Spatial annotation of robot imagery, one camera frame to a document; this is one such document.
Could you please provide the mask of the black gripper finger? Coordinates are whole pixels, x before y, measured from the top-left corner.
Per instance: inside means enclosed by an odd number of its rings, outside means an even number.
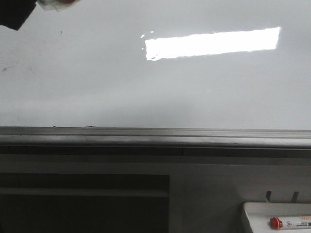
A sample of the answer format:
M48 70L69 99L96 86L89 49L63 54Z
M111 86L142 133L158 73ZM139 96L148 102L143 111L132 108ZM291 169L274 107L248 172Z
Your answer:
M0 25L18 31L35 7L35 0L0 0Z

